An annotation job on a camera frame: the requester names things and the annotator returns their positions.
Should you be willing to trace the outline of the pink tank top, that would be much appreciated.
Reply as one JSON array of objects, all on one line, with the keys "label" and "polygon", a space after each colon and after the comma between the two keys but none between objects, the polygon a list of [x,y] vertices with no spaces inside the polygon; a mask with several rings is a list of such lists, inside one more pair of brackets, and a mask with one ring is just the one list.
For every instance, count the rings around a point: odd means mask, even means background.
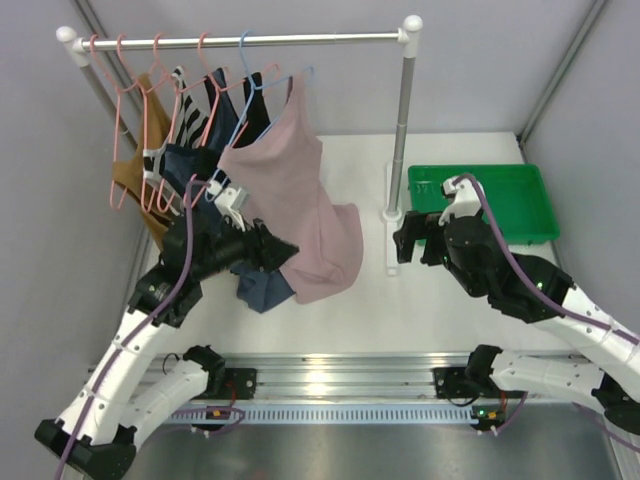
[{"label": "pink tank top", "polygon": [[289,78],[281,116],[261,138],[227,146],[219,167],[249,192],[242,214],[260,219],[299,252],[280,271],[299,304],[350,288],[363,261],[363,233],[356,205],[335,205],[321,179],[323,144],[306,111],[305,75]]}]

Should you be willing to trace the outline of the light blue wire hanger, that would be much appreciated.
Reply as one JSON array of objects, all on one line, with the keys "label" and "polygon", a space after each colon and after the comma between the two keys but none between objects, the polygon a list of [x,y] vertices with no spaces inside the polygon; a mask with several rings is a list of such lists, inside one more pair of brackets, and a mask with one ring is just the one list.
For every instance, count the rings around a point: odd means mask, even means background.
[{"label": "light blue wire hanger", "polygon": [[[287,82],[288,85],[291,85],[291,82],[293,81],[293,76],[290,75],[284,78],[278,77],[276,80],[267,84],[261,83],[260,85],[258,85],[254,82],[254,75],[250,71],[250,64],[247,61],[244,53],[245,40],[251,33],[251,30],[246,30],[240,36],[239,40],[239,55],[246,73],[246,77],[243,81],[243,91],[244,93],[249,93],[249,95],[245,97],[244,109],[238,116],[238,122],[233,130],[233,133],[229,137],[229,140],[227,142],[228,147],[234,147],[237,141],[242,137],[243,132],[251,126],[249,112],[252,108],[257,108],[259,105],[259,102],[256,101],[254,97],[258,96],[261,99],[262,106],[266,107],[266,105],[264,104],[264,95],[262,93],[263,90],[271,88],[282,82]],[[207,187],[212,180],[221,183],[223,186],[227,186],[230,183],[228,175],[220,167],[216,168],[212,176],[205,182],[205,186]]]}]

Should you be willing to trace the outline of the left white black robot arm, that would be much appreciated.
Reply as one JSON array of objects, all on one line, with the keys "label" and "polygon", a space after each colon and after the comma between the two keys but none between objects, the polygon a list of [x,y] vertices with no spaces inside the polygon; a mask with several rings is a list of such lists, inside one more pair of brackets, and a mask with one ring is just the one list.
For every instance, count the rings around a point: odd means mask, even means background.
[{"label": "left white black robot arm", "polygon": [[120,326],[71,404],[38,425],[34,437],[90,479],[121,479],[146,440],[190,400],[220,394],[226,361],[196,345],[142,394],[136,392],[160,350],[202,299],[203,280],[240,263],[273,272],[299,251],[261,220],[239,227],[226,218],[217,232],[198,212],[174,219],[158,262],[136,283]]}]

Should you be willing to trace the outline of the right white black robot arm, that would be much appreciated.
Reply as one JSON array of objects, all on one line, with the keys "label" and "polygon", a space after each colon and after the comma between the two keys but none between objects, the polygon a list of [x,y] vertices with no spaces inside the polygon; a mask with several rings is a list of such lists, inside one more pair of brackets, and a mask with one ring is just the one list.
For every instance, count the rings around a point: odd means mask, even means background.
[{"label": "right white black robot arm", "polygon": [[469,389],[483,397],[520,391],[564,399],[637,434],[639,345],[631,342],[630,331],[550,261],[507,255],[481,216],[440,217],[438,212],[405,215],[393,235],[399,262],[411,262],[416,243],[423,242],[422,263],[443,266],[469,296],[564,340],[586,359],[561,362],[479,345],[464,370]]}]

